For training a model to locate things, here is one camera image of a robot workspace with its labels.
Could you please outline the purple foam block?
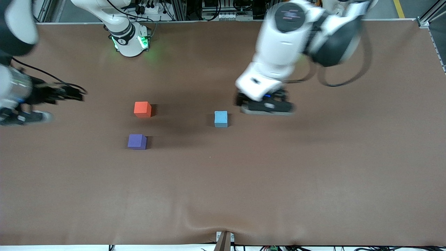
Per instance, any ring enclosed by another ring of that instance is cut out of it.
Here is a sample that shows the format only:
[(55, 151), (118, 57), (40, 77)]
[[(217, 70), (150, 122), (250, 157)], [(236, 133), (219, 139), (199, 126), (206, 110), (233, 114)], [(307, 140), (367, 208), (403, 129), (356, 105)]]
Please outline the purple foam block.
[(147, 137), (145, 135), (130, 134), (127, 148), (132, 150), (146, 150)]

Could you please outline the light blue foam block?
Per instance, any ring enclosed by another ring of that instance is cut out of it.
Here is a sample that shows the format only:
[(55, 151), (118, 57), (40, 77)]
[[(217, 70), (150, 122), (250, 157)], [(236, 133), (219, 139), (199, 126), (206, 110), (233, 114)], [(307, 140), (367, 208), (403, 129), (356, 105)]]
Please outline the light blue foam block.
[(229, 126), (229, 117), (226, 110), (214, 111), (214, 126), (216, 128), (227, 128)]

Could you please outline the aluminium frame post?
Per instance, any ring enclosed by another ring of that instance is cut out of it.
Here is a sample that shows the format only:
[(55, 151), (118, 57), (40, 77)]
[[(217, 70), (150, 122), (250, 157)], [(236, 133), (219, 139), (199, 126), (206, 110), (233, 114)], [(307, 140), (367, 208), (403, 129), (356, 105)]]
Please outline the aluminium frame post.
[(174, 21), (189, 21), (189, 15), (187, 13), (188, 0), (169, 0), (172, 10)]

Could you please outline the aluminium frame rail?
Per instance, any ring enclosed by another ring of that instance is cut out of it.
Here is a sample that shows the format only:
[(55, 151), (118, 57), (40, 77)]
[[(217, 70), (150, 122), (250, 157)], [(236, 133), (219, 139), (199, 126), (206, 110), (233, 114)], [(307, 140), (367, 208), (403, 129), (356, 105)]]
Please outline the aluminium frame rail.
[(32, 11), (35, 22), (58, 23), (66, 0), (32, 0)]
[(435, 0), (435, 3), (422, 16), (417, 17), (417, 22), (420, 28), (429, 30), (446, 74), (446, 0)]

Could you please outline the orange foam block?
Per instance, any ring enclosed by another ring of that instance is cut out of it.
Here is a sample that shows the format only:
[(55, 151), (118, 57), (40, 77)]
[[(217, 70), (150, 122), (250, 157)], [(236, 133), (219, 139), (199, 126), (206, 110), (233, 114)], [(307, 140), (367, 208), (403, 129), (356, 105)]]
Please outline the orange foam block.
[(147, 101), (137, 101), (134, 104), (133, 113), (141, 119), (150, 118), (152, 116), (152, 106)]

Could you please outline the white power strip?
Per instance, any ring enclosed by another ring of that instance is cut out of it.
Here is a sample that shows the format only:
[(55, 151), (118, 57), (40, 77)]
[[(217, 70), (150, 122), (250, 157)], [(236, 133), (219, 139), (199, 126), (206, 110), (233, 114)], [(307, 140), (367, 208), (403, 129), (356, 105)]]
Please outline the white power strip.
[(162, 12), (161, 4), (157, 1), (140, 2), (135, 8), (138, 15), (142, 14), (159, 14)]

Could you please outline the brown table cloth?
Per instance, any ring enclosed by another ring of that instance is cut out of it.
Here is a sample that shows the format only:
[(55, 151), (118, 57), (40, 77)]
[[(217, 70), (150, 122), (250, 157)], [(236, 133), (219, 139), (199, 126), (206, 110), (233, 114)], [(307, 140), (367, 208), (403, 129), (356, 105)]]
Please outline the brown table cloth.
[[(38, 106), (51, 123), (0, 127), (0, 245), (191, 244), (227, 230), (256, 246), (446, 246), (446, 75), (428, 30), (366, 21), (360, 79), (291, 84), (293, 116), (255, 116), (233, 99), (260, 25), (162, 23), (126, 58), (100, 24), (40, 24), (21, 61), (89, 94)], [(127, 148), (130, 134), (146, 150)]]

